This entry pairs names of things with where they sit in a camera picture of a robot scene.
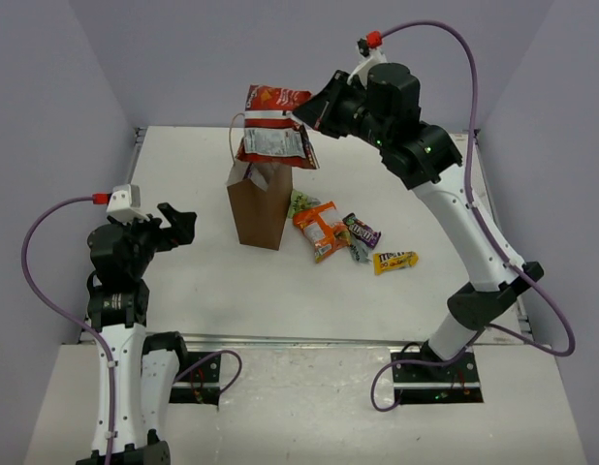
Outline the red Doritos chip bag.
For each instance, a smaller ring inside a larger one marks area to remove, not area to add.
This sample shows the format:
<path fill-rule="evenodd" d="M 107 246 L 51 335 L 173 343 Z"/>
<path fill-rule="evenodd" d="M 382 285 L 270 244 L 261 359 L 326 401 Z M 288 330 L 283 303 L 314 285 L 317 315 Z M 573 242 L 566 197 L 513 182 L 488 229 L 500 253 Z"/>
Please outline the red Doritos chip bag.
<path fill-rule="evenodd" d="M 246 163 L 279 163 L 317 170 L 318 160 L 306 127 L 293 116 L 293 111 L 311 97 L 306 90 L 251 84 L 236 157 Z"/>

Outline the brown paper bag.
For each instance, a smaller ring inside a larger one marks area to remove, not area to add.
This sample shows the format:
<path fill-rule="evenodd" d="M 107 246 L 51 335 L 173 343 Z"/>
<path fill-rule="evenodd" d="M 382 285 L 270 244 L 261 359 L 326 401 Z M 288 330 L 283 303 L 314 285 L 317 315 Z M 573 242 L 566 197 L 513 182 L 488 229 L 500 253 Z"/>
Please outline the brown paper bag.
<path fill-rule="evenodd" d="M 292 168 L 275 163 L 255 164 L 268 181 L 265 191 L 245 179 L 250 163 L 236 157 L 232 138 L 239 117 L 243 117 L 243 112 L 236 113 L 229 125 L 228 142 L 233 163 L 226 181 L 237 238 L 242 245 L 278 250 L 293 189 Z"/>

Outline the brown M&M's packet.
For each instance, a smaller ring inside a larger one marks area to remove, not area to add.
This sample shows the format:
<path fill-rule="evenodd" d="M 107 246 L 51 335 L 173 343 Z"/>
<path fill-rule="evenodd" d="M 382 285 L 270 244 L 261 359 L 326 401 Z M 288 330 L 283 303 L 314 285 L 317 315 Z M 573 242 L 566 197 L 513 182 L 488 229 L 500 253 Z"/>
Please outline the brown M&M's packet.
<path fill-rule="evenodd" d="M 354 213 L 343 218 L 350 234 L 350 253 L 352 258 L 361 264 L 371 262 L 371 252 L 379 243 L 382 233 L 371 228 Z"/>

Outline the yellow M&M's packet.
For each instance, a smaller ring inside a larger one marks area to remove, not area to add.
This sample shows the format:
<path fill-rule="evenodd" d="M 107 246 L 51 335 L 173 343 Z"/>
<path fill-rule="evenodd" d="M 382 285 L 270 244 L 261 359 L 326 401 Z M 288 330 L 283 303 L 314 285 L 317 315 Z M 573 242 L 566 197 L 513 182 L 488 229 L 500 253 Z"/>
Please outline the yellow M&M's packet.
<path fill-rule="evenodd" d="M 416 252 L 387 252 L 373 255 L 373 268 L 375 275 L 387 271 L 413 267 L 419 261 Z"/>

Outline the purple Fox's candy bag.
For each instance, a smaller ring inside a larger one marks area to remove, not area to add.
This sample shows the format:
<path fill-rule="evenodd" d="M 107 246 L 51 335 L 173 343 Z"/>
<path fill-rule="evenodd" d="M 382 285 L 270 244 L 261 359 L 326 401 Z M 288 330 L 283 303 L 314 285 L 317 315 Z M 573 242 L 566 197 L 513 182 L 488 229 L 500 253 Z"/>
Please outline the purple Fox's candy bag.
<path fill-rule="evenodd" d="M 251 181 L 257 188 L 265 191 L 268 188 L 268 181 L 264 175 L 260 172 L 259 168 L 255 164 L 249 164 L 244 178 Z"/>

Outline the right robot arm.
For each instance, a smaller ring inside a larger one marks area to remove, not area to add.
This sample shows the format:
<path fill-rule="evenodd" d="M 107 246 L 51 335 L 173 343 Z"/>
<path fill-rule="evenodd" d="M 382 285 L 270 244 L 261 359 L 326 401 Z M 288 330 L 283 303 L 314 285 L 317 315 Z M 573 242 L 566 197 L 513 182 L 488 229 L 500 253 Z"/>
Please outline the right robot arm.
<path fill-rule="evenodd" d="M 447 301 L 449 314 L 421 348 L 432 380 L 456 368 L 455 357 L 537 282 L 544 270 L 509 249 L 491 220 L 487 238 L 465 196 L 463 158 L 441 127 L 421 119 L 420 81 L 396 63 L 371 67 L 365 80 L 338 71 L 294 109 L 296 119 L 334 139 L 354 136 L 378 149 L 386 169 L 433 214 L 454 245 L 469 281 Z"/>

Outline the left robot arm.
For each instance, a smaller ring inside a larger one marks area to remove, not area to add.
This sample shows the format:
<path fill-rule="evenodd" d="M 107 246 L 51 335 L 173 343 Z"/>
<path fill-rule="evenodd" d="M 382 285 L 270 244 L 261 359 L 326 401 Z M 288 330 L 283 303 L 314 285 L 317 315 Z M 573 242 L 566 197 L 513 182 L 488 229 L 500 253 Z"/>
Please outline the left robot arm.
<path fill-rule="evenodd" d="M 158 218 L 110 219 L 87 238 L 94 266 L 87 314 L 100 366 L 97 423 L 87 464 L 168 464 L 162 438 L 173 381 L 191 357 L 177 331 L 146 332 L 149 288 L 143 275 L 157 253 L 189 245 L 197 215 L 168 203 Z"/>

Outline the green candy packet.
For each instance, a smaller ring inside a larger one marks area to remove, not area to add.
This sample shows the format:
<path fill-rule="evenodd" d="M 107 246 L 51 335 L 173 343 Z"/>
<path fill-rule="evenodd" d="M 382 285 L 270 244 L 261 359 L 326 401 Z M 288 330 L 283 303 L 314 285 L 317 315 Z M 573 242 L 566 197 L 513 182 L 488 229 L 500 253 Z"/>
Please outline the green candy packet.
<path fill-rule="evenodd" d="M 299 190 L 293 189 L 290 197 L 287 217 L 292 219 L 296 214 L 319 206 L 321 201 Z"/>

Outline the orange Reese's packet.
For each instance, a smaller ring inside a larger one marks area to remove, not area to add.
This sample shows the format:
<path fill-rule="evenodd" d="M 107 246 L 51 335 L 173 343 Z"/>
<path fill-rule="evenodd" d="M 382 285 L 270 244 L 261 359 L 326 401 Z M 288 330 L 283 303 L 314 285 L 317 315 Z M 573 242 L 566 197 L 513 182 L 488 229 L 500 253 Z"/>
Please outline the orange Reese's packet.
<path fill-rule="evenodd" d="M 333 201 L 297 213 L 293 224 L 312 244 L 317 264 L 351 245 L 350 232 Z"/>

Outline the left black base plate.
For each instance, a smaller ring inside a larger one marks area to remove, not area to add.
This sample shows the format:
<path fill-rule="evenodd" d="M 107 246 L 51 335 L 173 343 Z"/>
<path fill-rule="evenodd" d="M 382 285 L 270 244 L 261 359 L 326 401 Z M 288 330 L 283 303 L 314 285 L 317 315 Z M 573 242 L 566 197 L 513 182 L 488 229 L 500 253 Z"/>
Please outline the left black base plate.
<path fill-rule="evenodd" d="M 210 358 L 173 384 L 171 404 L 219 405 L 221 356 Z"/>

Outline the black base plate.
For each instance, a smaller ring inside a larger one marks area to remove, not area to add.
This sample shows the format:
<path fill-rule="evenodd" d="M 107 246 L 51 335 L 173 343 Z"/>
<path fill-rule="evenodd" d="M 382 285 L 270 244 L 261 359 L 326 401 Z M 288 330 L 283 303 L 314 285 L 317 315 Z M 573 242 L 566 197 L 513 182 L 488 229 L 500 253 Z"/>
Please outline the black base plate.
<path fill-rule="evenodd" d="M 173 384 L 171 404 L 219 405 L 221 356 L 210 358 Z"/>
<path fill-rule="evenodd" d="M 401 364 L 420 354 L 416 343 L 406 344 L 391 352 L 394 399 L 400 405 L 441 405 L 483 403 L 476 358 L 467 351 L 461 359 L 447 367 L 424 367 Z"/>

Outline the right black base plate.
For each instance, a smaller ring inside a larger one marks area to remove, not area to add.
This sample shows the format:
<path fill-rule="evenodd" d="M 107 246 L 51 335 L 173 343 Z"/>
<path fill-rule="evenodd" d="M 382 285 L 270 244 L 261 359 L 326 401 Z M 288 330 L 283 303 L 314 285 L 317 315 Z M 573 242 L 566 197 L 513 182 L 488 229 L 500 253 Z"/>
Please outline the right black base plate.
<path fill-rule="evenodd" d="M 461 359 L 447 367 L 424 367 L 401 364 L 420 354 L 416 343 L 406 344 L 391 352 L 394 399 L 400 405 L 441 405 L 483 403 L 476 358 L 467 351 Z"/>

